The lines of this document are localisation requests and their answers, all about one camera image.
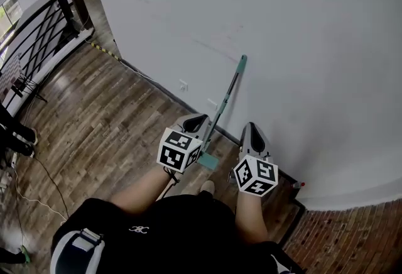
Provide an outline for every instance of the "white cube with black pattern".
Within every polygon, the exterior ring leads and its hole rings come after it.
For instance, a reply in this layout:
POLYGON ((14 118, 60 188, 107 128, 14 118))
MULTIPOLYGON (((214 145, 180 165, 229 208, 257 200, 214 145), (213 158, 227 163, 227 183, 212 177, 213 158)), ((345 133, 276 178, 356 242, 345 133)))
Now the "white cube with black pattern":
POLYGON ((278 184, 278 166, 246 155, 233 169, 241 192, 262 197, 278 184))
POLYGON ((199 139, 166 128, 159 143, 156 162, 183 173, 186 168, 197 161, 201 145, 202 141, 199 139))

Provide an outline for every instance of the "shoe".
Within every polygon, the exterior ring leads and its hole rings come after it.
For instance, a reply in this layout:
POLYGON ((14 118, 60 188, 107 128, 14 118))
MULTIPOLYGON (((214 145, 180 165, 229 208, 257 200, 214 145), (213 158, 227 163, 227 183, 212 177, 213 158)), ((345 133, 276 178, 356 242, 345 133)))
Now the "shoe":
POLYGON ((36 145, 38 144, 38 133, 37 133, 36 130, 33 129, 33 128, 31 128, 31 130, 32 130, 32 131, 34 132, 34 134, 35 134, 35 141, 32 142, 32 144, 33 144, 34 146, 36 146, 36 145))
POLYGON ((30 255, 28 254, 28 251, 26 250, 24 245, 21 246, 21 252, 25 256, 25 263, 31 263, 30 255))
POLYGON ((206 182, 203 183, 201 186, 200 192, 206 191, 209 192, 211 195, 214 195, 215 193, 215 184, 211 180, 207 180, 206 182))

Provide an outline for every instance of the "mop handle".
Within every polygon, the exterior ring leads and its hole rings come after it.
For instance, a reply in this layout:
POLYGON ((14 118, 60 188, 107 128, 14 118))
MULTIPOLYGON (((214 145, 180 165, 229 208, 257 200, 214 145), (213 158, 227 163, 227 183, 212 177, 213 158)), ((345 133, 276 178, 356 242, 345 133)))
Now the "mop handle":
POLYGON ((214 132, 215 126, 218 123, 218 120, 220 118, 220 116, 222 115, 222 113, 224 112, 224 109, 226 107, 227 101, 229 100, 231 93, 234 89, 234 86, 236 84, 237 78, 239 77, 240 74, 242 74, 244 72, 244 68, 246 67, 246 63, 247 63, 247 55, 243 55, 240 59, 239 64, 237 64, 237 68, 236 68, 236 73, 233 76, 232 82, 229 86, 229 89, 226 92, 225 98, 222 101, 222 104, 220 105, 220 108, 217 112, 217 114, 215 115, 214 120, 212 121, 211 127, 208 130, 208 135, 205 138, 206 140, 204 141, 204 147, 202 148, 202 151, 205 152, 207 151, 207 148, 211 142, 211 136, 212 136, 212 132, 214 132))

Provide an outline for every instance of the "green shoe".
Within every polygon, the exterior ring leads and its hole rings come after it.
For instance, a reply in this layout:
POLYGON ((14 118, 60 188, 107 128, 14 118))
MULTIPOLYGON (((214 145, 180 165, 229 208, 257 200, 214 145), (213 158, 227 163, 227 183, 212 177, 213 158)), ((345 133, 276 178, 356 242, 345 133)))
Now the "green shoe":
POLYGON ((24 245, 21 246, 21 252, 25 256, 25 263, 31 263, 31 258, 30 258, 29 254, 28 254, 28 251, 26 250, 24 245))

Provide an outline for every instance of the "red brick surface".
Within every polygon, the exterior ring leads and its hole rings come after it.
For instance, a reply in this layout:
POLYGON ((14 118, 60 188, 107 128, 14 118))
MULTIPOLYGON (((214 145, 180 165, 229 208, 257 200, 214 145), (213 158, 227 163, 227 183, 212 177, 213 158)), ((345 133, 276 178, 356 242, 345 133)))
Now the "red brick surface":
POLYGON ((307 211, 285 251, 307 273, 402 274, 402 200, 307 211))

